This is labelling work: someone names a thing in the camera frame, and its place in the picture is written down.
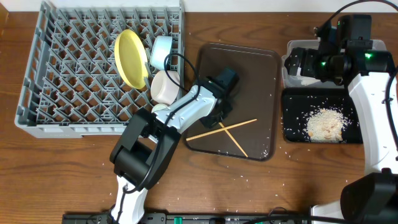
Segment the rice and food scraps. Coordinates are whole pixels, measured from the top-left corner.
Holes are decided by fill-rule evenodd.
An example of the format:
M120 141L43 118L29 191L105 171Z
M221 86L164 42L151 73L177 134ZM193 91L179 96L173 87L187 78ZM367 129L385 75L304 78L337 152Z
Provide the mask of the rice and food scraps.
M350 124L341 111L318 108L305 117L303 133L310 142L341 142L343 131Z

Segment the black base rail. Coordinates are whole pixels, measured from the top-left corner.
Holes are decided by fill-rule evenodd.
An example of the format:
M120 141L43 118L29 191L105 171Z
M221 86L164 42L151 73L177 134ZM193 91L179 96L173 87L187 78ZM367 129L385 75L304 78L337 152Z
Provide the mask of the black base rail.
M251 220L257 220L264 217L287 216L287 214L276 213L272 215L238 215L238 214L166 214L166 213L132 213L132 219L127 219L127 215L121 215L120 223L141 223L141 224L238 224L246 223ZM62 224L86 224L86 223L116 223L118 214L115 213L64 213L62 215Z

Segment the black waste tray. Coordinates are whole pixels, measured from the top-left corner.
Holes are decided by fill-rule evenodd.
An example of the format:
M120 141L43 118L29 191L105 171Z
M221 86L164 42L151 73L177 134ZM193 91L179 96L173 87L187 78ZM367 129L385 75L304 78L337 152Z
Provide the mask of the black waste tray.
M305 117L311 111L326 108L341 111L351 120L351 124L343 131L343 141L313 143L361 144L363 142L353 101L344 89L286 88L282 92L281 102L283 130L288 141L310 142L303 133Z

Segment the clear plastic bin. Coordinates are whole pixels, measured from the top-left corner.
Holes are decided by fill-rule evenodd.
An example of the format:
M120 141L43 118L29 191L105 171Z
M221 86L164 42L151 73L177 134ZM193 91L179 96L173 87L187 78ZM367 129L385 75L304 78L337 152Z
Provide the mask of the clear plastic bin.
M302 76L291 76L287 73L287 69L284 67L284 62L286 58L290 55L291 51L295 47L301 47L306 49L315 49L317 50L319 46L319 39L317 40L291 40L287 44L287 53L282 56L282 79L284 83L284 88L333 88L333 89L343 89L344 86L335 85L333 82L319 82L309 86L302 86L300 84L299 77Z

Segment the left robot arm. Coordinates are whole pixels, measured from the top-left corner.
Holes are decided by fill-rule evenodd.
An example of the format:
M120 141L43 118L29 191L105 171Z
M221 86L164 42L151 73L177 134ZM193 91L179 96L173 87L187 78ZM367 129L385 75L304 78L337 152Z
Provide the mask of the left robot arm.
M149 189L167 169L182 134L195 122L213 128L233 109L229 95L238 74L225 68L205 77L181 99L151 113L139 109L112 150L109 160L118 181L118 196L109 223L138 223Z

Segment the white plastic cup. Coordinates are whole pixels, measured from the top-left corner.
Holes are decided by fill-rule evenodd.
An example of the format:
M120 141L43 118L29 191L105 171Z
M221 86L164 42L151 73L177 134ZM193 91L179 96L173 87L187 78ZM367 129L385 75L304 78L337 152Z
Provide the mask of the white plastic cup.
M152 108L151 113L154 113L154 112L159 111L159 110L166 109L167 107L168 107L168 105L166 105L166 104L158 103Z

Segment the yellow plate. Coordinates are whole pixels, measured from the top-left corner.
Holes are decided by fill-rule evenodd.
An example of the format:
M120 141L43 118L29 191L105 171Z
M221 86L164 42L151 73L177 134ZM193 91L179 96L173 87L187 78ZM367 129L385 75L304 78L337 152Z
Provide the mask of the yellow plate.
M145 87L145 77L148 76L145 63L147 55L139 36L126 29L117 37L114 45L114 57L119 75L131 88Z

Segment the grey dish rack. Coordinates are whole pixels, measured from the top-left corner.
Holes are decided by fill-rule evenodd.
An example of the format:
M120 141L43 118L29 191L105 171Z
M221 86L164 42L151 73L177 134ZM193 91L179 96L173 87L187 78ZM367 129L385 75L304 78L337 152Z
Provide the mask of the grey dish rack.
M137 110L154 107L157 70L146 62L143 89L128 86L116 67L116 37L132 30L151 54L156 37L167 35L172 52L183 53L184 12L182 3L57 8L42 1L15 125L35 138L120 135Z

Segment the wooden chopstick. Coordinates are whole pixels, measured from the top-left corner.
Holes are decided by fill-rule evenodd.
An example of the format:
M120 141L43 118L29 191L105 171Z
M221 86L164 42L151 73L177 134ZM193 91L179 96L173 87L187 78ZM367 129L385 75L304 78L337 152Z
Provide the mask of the wooden chopstick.
M224 127L224 128L220 128L220 129L216 129L216 130L213 130L213 131L208 131L206 133L202 133L202 134L199 134L199 135L196 135L196 136L192 136L192 137L186 138L186 140L187 141L191 141L191 140L194 140L194 139L202 138L202 137L205 137L205 136L209 136L211 134L215 134L215 133L227 131L229 129L237 128L239 126L243 126L245 124L249 124L249 123L252 123L252 122L255 122L255 121L257 121L257 119L251 119L249 121L244 121L244 122L233 124L233 125L230 125L230 126L227 126L227 127Z
M233 135L228 131L229 129L231 129L231 128L236 128L236 127L238 127L238 126L241 126L241 125L244 125L245 124L245 122L243 122L243 124L234 124L234 125L231 125L231 126L228 126L228 127L226 127L226 126L224 126L224 124L223 123L219 123L219 125L222 127L222 128L224 128L224 131L227 133L227 135L229 136L229 138L234 142L234 144L238 147L238 149L246 156L246 157L248 157L248 155L246 154L246 152L245 152L245 150L240 146L240 144L237 142L237 140L233 137Z

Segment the light blue bowl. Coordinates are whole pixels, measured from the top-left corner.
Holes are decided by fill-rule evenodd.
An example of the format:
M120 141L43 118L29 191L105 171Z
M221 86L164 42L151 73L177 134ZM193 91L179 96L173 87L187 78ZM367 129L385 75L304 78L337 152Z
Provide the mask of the light blue bowl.
M160 35L155 38L155 42L153 44L151 56L150 56L150 64L158 69L164 69L164 60L166 56L171 52L172 49L172 37Z

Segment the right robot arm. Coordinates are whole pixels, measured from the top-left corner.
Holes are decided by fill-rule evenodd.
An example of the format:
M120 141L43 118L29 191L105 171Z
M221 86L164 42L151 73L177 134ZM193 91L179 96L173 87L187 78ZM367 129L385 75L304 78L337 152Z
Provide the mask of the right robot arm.
M364 176L335 202L311 208L312 223L397 222L397 68L371 39L371 16L341 16L315 40L292 40L282 73L316 87L343 86L353 101L364 145Z

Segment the dark brown serving tray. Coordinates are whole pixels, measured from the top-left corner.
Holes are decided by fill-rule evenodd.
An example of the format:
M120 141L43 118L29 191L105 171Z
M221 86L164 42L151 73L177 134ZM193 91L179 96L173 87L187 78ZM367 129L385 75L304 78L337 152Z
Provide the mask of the dark brown serving tray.
M279 112L281 58L272 50L235 45L205 44L198 53L197 69L201 77L216 77L223 69L234 70L239 81L231 92L233 110L222 121L224 126L257 119L228 131L245 150L246 157L225 131L187 141L186 138L220 129L206 128L197 121L186 130L183 143L198 152L253 161L267 161L276 146Z

